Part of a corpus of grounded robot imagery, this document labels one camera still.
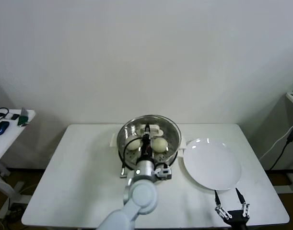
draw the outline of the wooden floor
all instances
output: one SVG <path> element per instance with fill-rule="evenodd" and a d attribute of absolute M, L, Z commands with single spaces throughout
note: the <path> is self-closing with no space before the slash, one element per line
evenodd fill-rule
<path fill-rule="evenodd" d="M 23 172 L 23 171 L 13 171 L 9 177 L 6 178 L 7 182 L 14 186 L 18 181 L 25 181 L 25 185 L 23 187 L 29 187 L 34 184 L 38 184 L 43 173 L 42 172 Z M 269 174 L 268 175 L 273 185 L 288 185 L 290 184 L 287 176 L 281 173 L 276 174 Z M 25 190 L 22 194 L 25 195 L 32 195 L 36 186 L 31 187 L 30 189 Z M 290 222 L 285 225 L 279 226 L 265 226 L 259 228 L 260 230 L 293 230 L 293 194 L 283 194 L 280 195 L 280 199 L 283 202 L 285 208 L 287 209 Z M 3 203 L 6 201 L 6 196 L 0 192 L 0 208 L 2 207 Z M 20 221 L 15 223 L 7 223 L 5 220 L 3 221 L 3 225 L 5 230 L 21 230 L 25 228 Z M 35 227 L 27 227 L 27 230 L 45 230 L 45 228 L 35 228 Z"/>

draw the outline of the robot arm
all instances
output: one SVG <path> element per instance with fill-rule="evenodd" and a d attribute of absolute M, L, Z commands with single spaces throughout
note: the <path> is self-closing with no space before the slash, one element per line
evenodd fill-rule
<path fill-rule="evenodd" d="M 133 230 L 138 215 L 148 214 L 157 206 L 157 191 L 149 180 L 139 180 L 129 189 L 129 200 L 120 210 L 112 212 L 99 230 Z"/>
<path fill-rule="evenodd" d="M 124 207 L 113 211 L 98 227 L 99 230 L 134 230 L 135 220 L 139 215 L 151 213 L 157 206 L 157 191 L 154 182 L 158 179 L 171 179 L 169 166 L 155 168 L 152 148 L 150 146 L 150 126 L 145 127 L 142 137 L 141 156 L 134 171 L 127 175 L 128 185 L 125 188 Z"/>

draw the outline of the table leg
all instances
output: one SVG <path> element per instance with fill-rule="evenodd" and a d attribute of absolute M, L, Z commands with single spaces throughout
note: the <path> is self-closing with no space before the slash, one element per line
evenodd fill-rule
<path fill-rule="evenodd" d="M 287 174 L 288 178 L 291 180 L 291 185 L 281 185 L 281 186 L 274 186 L 276 192 L 278 194 L 290 194 L 293 193 L 293 173 Z"/>
<path fill-rule="evenodd" d="M 7 195 L 9 198 L 6 200 L 6 202 L 3 204 L 1 210 L 0 210 L 0 219 L 4 219 L 8 213 L 9 207 L 12 206 L 12 204 L 28 204 L 31 195 L 21 195 L 19 194 L 19 191 L 22 189 L 24 185 L 23 181 L 17 182 L 14 188 L 12 188 L 9 184 L 5 183 L 0 178 L 0 191 Z"/>
<path fill-rule="evenodd" d="M 10 176 L 10 171 L 0 162 L 0 175 L 1 176 Z"/>

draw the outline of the power cord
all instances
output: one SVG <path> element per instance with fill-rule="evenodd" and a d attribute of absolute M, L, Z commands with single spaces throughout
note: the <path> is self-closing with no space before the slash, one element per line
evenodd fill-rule
<path fill-rule="evenodd" d="M 6 113 L 0 112 L 0 114 L 2 114 L 0 120 L 3 119 L 3 118 L 5 118 L 6 115 L 8 115 L 8 113 L 9 113 L 9 109 L 8 108 L 6 108 L 6 107 L 0 107 L 0 110 L 1 109 L 5 109 L 7 112 Z"/>
<path fill-rule="evenodd" d="M 266 151 L 260 158 L 259 158 L 259 160 L 261 160 L 262 158 L 264 158 L 273 148 L 274 148 L 274 146 L 277 144 L 277 142 L 279 142 L 280 140 L 282 140 L 291 130 L 293 129 L 293 126 L 291 126 L 290 128 L 289 128 L 289 130 L 281 137 L 281 138 L 279 138 L 277 141 L 275 141 L 274 142 L 274 144 L 271 146 L 271 148 L 268 150 L 268 151 Z"/>
<path fill-rule="evenodd" d="M 281 154 L 279 155 L 279 157 L 277 158 L 277 160 L 275 161 L 275 163 L 272 165 L 272 167 L 271 167 L 269 170 L 272 170 L 272 169 L 274 168 L 274 166 L 276 165 L 276 163 L 277 163 L 277 162 L 279 161 L 279 159 L 282 157 L 282 155 L 283 155 L 283 153 L 284 153 L 284 151 L 285 151 L 287 145 L 288 145 L 289 143 L 291 143 L 292 141 L 293 141 L 293 128 L 292 128 L 292 130 L 291 130 L 289 136 L 287 137 L 286 144 L 285 144 L 284 148 L 282 149 Z"/>

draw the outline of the white wall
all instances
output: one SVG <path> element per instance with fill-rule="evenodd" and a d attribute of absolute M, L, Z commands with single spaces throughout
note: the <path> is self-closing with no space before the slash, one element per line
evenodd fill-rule
<path fill-rule="evenodd" d="M 0 105 L 37 112 L 10 167 L 45 168 L 69 124 L 144 114 L 239 123 L 260 155 L 292 87 L 293 0 L 0 0 Z"/>

